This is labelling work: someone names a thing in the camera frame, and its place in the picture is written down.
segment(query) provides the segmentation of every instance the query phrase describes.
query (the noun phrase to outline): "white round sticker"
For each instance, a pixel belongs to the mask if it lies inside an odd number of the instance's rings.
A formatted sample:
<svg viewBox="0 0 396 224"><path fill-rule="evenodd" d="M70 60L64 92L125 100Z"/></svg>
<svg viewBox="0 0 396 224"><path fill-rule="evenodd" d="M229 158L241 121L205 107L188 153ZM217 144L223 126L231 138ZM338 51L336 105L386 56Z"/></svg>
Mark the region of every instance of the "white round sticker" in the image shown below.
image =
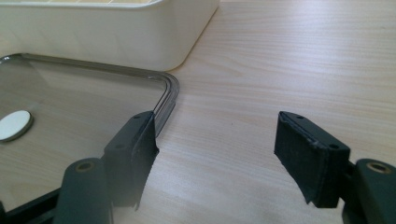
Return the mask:
<svg viewBox="0 0 396 224"><path fill-rule="evenodd" d="M31 125L32 115L20 110L0 119L0 141L9 141L21 136Z"/></svg>

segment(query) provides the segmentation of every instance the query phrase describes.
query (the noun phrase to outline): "glass panel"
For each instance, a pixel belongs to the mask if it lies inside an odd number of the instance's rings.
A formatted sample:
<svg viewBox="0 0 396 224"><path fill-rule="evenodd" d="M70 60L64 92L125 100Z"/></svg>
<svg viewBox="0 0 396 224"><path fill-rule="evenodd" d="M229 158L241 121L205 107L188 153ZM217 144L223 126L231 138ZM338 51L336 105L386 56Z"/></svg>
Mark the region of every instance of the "glass panel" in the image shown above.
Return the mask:
<svg viewBox="0 0 396 224"><path fill-rule="evenodd" d="M0 118L27 110L35 119L26 134L0 143L6 210L59 188L72 162L100 158L133 115L154 110L159 133L177 91L165 73L27 54L1 59Z"/></svg>

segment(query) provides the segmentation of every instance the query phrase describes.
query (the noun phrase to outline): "light wooden tabletop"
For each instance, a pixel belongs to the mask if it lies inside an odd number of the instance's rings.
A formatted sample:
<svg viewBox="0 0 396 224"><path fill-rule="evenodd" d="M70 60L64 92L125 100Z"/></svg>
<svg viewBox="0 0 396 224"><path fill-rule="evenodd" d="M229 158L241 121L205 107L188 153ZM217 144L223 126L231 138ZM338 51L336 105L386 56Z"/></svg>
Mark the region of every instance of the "light wooden tabletop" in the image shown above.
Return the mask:
<svg viewBox="0 0 396 224"><path fill-rule="evenodd" d="M396 165L394 1L224 1L169 73L180 93L161 152L139 210L117 209L117 223L342 223L343 202L307 205L274 155L281 110L353 162Z"/></svg>

